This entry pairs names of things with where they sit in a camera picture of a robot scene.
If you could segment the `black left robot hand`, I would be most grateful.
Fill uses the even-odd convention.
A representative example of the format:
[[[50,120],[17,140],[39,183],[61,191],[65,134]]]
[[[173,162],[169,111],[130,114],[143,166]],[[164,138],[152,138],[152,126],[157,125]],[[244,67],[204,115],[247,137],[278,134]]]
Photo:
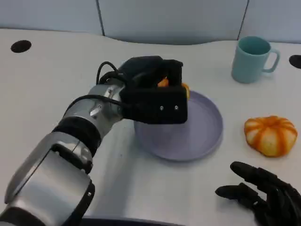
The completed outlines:
[[[182,84],[183,63],[174,59],[163,59],[160,56],[132,57],[119,67],[122,76],[137,88],[159,87],[164,79],[168,86]]]

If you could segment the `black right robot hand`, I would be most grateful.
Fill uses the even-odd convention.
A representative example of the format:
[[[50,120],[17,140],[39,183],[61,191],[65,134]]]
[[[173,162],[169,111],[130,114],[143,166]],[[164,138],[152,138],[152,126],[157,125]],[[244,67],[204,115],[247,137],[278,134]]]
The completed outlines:
[[[261,226],[299,226],[301,224],[301,194],[291,184],[277,175],[249,164],[234,161],[231,170],[246,182],[264,192],[262,199],[258,193],[244,183],[218,187],[215,193],[222,198],[235,200],[253,212]]]

